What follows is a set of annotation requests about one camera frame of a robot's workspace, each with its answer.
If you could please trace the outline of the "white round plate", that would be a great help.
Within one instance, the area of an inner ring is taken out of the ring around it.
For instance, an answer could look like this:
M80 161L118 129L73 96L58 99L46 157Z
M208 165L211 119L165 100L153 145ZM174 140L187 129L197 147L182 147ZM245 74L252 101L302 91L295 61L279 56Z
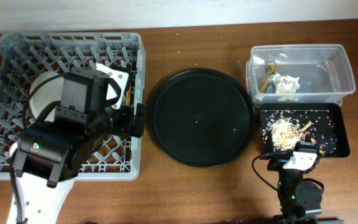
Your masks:
M55 72L41 73L31 84L30 92L39 86L46 79L57 76ZM43 85L30 99L29 106L32 115L35 119L39 116L42 110L53 101L60 101L63 89L63 77L56 78L45 85Z

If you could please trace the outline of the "white tissue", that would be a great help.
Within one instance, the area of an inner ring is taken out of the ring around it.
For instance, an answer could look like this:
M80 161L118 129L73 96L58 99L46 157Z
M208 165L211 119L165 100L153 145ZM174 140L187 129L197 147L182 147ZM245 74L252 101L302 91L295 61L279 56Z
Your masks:
M295 93L300 87L300 84L298 83L299 79L299 77L291 77L289 75L283 76L279 73L276 73L272 79L276 94Z

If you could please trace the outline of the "wooden chopstick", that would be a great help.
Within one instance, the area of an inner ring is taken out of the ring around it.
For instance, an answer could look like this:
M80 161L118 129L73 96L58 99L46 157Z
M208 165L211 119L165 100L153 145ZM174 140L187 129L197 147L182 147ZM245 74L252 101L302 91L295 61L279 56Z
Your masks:
M129 88L126 92L126 106L131 105L131 95L132 95L132 85L129 85Z

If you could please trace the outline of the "pink cup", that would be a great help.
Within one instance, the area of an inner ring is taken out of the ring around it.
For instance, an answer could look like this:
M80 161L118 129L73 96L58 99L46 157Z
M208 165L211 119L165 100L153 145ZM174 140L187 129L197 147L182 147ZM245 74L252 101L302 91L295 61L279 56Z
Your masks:
M15 151L17 150L17 148L18 148L18 144L17 144L17 142L14 142L14 143L9 147L9 154L10 154L10 156L12 156L12 155L15 153Z

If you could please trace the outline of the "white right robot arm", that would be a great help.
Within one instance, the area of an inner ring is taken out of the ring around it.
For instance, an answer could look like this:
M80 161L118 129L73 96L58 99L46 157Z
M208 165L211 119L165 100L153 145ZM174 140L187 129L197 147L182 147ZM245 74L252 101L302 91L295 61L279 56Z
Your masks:
M321 153L311 142L298 142L293 150L268 152L257 157L267 159L267 170L278 172L278 184L263 180L274 189L280 201L280 215L272 218L274 224L296 223L344 223L338 218L318 218L322 214L324 184L318 180L304 177L311 172Z

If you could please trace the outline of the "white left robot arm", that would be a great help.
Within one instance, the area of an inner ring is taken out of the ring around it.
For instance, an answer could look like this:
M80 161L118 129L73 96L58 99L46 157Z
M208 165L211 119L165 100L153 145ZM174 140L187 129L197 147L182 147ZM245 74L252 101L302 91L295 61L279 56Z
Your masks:
M55 223L94 144L107 135L141 138L146 106L127 104L133 76L97 64L60 74L59 100L49 102L11 145L13 190L8 223Z

